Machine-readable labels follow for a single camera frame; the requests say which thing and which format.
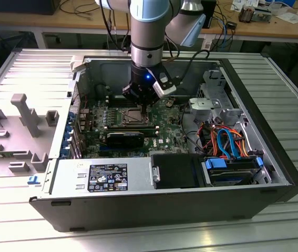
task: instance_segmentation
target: warning label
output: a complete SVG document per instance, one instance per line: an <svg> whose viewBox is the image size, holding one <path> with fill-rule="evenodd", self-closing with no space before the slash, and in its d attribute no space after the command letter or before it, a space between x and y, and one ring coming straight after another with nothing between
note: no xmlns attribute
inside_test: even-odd
<svg viewBox="0 0 298 252"><path fill-rule="evenodd" d="M88 191L110 192L127 190L127 164L97 164L90 166Z"/></svg>

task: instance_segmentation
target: workbench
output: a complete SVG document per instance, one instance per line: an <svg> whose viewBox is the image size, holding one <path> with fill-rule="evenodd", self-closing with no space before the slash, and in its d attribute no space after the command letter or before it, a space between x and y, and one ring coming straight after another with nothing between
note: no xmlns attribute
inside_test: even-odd
<svg viewBox="0 0 298 252"><path fill-rule="evenodd" d="M75 0L75 6L81 4L91 4L93 0ZM298 43L298 23L290 24L277 17L272 17L270 23L253 22L249 24L241 23L238 20L238 12L230 10L232 0L218 1L223 14L228 20L238 24L234 40L256 40ZM97 5L90 5L80 8L80 11L87 11L96 8ZM73 12L71 3L65 4L63 9ZM115 12L117 33L124 35L127 32L126 14ZM91 12L90 19L77 16L75 14L64 13L56 10L52 16L34 14L13 14L0 13L0 30L14 30L21 32L32 32L35 35L38 47L47 48L44 33L75 33L75 34L106 34L105 24L102 19L101 11ZM199 38L203 38L202 48L208 48L213 39L222 33L218 21L213 20L209 29L203 29Z"/></svg>
<svg viewBox="0 0 298 252"><path fill-rule="evenodd" d="M10 95L4 94L15 89L38 90L39 99L59 92L65 99L64 90L73 78L72 56L96 52L24 49L11 53L0 69L0 103L9 102ZM110 57L118 53L104 51ZM219 58L232 64L298 170L297 87L272 59L260 54L213 52L209 59ZM59 109L62 102L47 99L42 104L35 109ZM44 174L38 176L42 182ZM43 183L27 185L27 181L25 176L0 177L0 251L298 251L298 195L246 220L60 233L28 203Z"/></svg>

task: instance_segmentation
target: green circuit board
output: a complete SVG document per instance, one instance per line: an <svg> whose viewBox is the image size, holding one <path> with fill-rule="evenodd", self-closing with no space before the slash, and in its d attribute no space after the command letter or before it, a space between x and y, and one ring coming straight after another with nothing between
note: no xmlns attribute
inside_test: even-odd
<svg viewBox="0 0 298 252"><path fill-rule="evenodd" d="M168 99L161 99L152 108L147 109L146 125L152 128L147 131L154 132L155 135L145 137L143 147L136 149L111 150L105 144L106 126L121 127L125 121L125 112L132 108L110 108L104 102L89 107L90 127L85 127L81 131L86 146L83 158L124 158L145 157L154 153L188 153L187 142L180 127L179 106L167 106L168 102Z"/></svg>

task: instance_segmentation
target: blue plastic clip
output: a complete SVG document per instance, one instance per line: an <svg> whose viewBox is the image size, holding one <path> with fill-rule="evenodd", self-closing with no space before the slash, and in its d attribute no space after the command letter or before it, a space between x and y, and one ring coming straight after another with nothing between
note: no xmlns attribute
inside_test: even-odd
<svg viewBox="0 0 298 252"><path fill-rule="evenodd" d="M64 132L64 137L63 137L63 139L64 139L64 140L67 140L68 138L70 138L70 135L69 135L67 132Z"/></svg>
<svg viewBox="0 0 298 252"><path fill-rule="evenodd" d="M237 151L237 149L235 148L235 144L234 144L234 138L231 134L231 132L229 132L229 130L227 129L221 129L218 131L218 136L217 136L217 141L218 141L218 146L219 146L219 149L222 151L223 154L225 154L227 156L227 158L231 158L231 156L228 154L228 152L222 147L222 144L221 144L221 133L223 132L226 132L227 135L228 135L228 139L229 139L229 142L230 142L230 145L231 145L231 150L232 150L232 153L233 153L233 156L236 158L236 159L240 159L240 155Z"/></svg>
<svg viewBox="0 0 298 252"><path fill-rule="evenodd" d="M73 112L69 112L67 118L69 121L73 121L75 119L75 114Z"/></svg>
<svg viewBox="0 0 298 252"><path fill-rule="evenodd" d="M207 170L212 168L227 168L224 159L207 159L205 162Z"/></svg>
<svg viewBox="0 0 298 252"><path fill-rule="evenodd" d="M68 156L69 150L66 149L60 149L60 155Z"/></svg>
<svg viewBox="0 0 298 252"><path fill-rule="evenodd" d="M39 185L40 182L38 180L38 176L30 176L27 181L28 185Z"/></svg>
<svg viewBox="0 0 298 252"><path fill-rule="evenodd" d="M258 163L258 165L259 165L260 168L262 168L264 166L263 160L259 156L256 158L256 161L257 161L257 163Z"/></svg>
<svg viewBox="0 0 298 252"><path fill-rule="evenodd" d="M68 142L66 140L63 140L62 143L61 143L61 147L64 148L64 147L67 147L68 146Z"/></svg>
<svg viewBox="0 0 298 252"><path fill-rule="evenodd" d="M71 131L71 126L66 125L66 127L65 127L65 131L66 131L67 133L69 133L69 132Z"/></svg>

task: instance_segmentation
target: computer tower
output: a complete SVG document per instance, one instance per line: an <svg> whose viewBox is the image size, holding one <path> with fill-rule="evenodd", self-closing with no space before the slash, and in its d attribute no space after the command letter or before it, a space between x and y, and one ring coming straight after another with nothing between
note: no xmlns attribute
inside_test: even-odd
<svg viewBox="0 0 298 252"><path fill-rule="evenodd" d="M203 6L203 13L206 15L206 20L202 28L208 29L211 26L214 9L217 5L217 0L202 0L201 4Z"/></svg>
<svg viewBox="0 0 298 252"><path fill-rule="evenodd" d="M53 15L60 0L0 0L0 12Z"/></svg>

